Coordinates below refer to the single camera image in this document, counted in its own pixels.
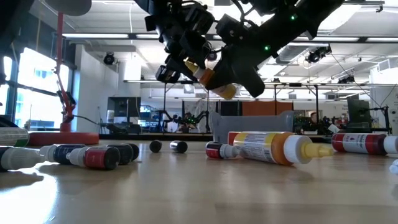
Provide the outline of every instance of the gray bin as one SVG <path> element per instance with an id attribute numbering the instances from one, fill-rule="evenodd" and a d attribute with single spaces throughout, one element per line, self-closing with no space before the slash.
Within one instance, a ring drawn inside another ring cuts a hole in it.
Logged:
<path id="1" fill-rule="evenodd" d="M 213 140 L 228 143 L 230 131 L 293 131 L 294 111 L 284 111 L 278 116 L 220 116 L 210 113 Z"/>

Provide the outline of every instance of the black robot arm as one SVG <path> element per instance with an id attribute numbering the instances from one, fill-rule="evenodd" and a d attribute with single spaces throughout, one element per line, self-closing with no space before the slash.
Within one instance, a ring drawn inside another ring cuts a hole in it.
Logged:
<path id="1" fill-rule="evenodd" d="M 211 45 L 204 38 L 211 25 L 217 22 L 216 33 L 225 46 L 221 59 L 214 68 L 215 74 L 206 88 L 212 90 L 229 83 L 243 85 L 254 97 L 264 91 L 264 83 L 258 75 L 258 65 L 298 36 L 309 39 L 317 36 L 320 23 L 344 0 L 241 0 L 251 3 L 260 15 L 274 14 L 261 26 L 241 17 L 240 21 L 224 15 L 220 21 L 196 1 L 136 0 L 150 16 L 146 17 L 148 31 L 156 30 L 159 41 L 169 54 L 156 74 L 159 81 L 175 83 L 180 74 L 197 79 L 185 66 L 189 58 L 205 68 L 205 60 L 212 53 Z M 232 0 L 244 13 L 238 0 Z"/>

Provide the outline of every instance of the window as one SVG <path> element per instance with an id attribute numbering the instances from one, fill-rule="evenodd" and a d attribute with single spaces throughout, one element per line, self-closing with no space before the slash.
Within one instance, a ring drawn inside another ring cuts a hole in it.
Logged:
<path id="1" fill-rule="evenodd" d="M 18 83 L 51 92 L 58 91 L 58 77 L 53 73 L 56 62 L 34 50 L 25 48 L 21 54 Z M 68 88 L 69 68 L 61 65 L 61 82 Z"/>
<path id="2" fill-rule="evenodd" d="M 62 105 L 56 96 L 48 96 L 18 88 L 15 124 L 30 128 L 59 128 L 62 122 Z"/>
<path id="3" fill-rule="evenodd" d="M 6 80 L 10 80 L 11 70 L 12 70 L 12 59 L 9 57 L 4 57 L 4 73 L 6 74 Z M 8 97 L 8 85 L 0 86 L 0 114 L 6 114 L 6 105 Z"/>

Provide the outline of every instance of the wooden table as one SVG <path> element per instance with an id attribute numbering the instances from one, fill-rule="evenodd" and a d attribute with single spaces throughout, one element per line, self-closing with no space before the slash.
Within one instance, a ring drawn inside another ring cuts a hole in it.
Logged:
<path id="1" fill-rule="evenodd" d="M 0 223 L 398 222 L 393 157 L 337 154 L 282 167 L 211 160 L 205 142 L 188 144 L 186 154 L 140 144 L 136 162 L 108 172 L 46 162 L 2 173 Z"/>

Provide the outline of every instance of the red pole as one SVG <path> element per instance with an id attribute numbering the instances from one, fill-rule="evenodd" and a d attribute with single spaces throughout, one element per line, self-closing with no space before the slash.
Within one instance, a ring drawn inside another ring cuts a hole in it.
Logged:
<path id="1" fill-rule="evenodd" d="M 70 122 L 73 119 L 72 106 L 69 102 L 68 95 L 63 88 L 61 81 L 61 64 L 62 64 L 62 32 L 63 32 L 63 13 L 58 13 L 58 29 L 57 29 L 57 67 L 55 68 L 55 73 L 58 76 L 58 82 L 60 84 L 62 98 L 64 101 L 63 105 L 63 121 L 60 127 L 61 132 L 70 132 Z"/>

